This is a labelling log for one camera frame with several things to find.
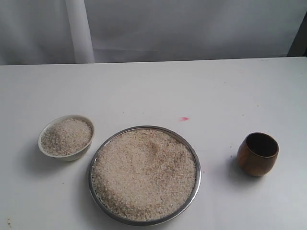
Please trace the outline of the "brown wooden cup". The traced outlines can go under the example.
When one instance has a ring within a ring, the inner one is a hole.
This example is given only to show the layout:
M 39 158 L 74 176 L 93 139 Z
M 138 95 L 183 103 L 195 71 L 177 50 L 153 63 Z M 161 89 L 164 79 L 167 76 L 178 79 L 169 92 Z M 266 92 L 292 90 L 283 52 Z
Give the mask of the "brown wooden cup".
M 279 145 L 268 134 L 254 132 L 245 137 L 237 152 L 237 163 L 248 175 L 261 177 L 274 166 Z

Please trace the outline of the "steel pan of rice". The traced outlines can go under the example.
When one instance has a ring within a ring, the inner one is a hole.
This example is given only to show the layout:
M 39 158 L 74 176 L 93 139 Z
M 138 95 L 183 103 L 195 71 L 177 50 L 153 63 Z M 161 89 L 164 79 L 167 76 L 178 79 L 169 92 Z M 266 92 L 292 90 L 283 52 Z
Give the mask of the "steel pan of rice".
M 133 226 L 170 221 L 194 200 L 201 165 L 179 134 L 158 126 L 135 126 L 107 139 L 88 168 L 96 204 L 112 219 Z

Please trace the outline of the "white ceramic bowl with rice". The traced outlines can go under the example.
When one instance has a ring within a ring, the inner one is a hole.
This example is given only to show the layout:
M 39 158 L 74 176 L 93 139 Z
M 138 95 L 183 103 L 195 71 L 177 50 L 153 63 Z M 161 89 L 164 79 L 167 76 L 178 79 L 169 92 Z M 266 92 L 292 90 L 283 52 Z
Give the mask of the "white ceramic bowl with rice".
M 74 161 L 90 148 L 94 138 L 94 125 L 81 115 L 66 115 L 50 122 L 38 138 L 39 150 L 60 161 Z

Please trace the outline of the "grey backdrop sheet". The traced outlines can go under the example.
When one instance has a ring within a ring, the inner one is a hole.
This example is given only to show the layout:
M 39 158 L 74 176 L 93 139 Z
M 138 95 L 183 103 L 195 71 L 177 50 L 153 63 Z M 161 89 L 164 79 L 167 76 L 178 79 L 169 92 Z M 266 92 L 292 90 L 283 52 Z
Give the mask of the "grey backdrop sheet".
M 84 0 L 95 63 L 284 57 L 304 0 Z M 76 63 L 65 0 L 0 3 L 3 65 Z

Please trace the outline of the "white roll post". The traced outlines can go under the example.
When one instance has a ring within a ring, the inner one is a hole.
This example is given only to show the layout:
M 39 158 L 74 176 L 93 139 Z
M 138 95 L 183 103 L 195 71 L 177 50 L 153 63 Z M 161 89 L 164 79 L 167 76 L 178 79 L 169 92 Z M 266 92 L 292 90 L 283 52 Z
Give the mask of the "white roll post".
M 95 63 L 94 50 L 84 0 L 66 0 L 75 61 Z

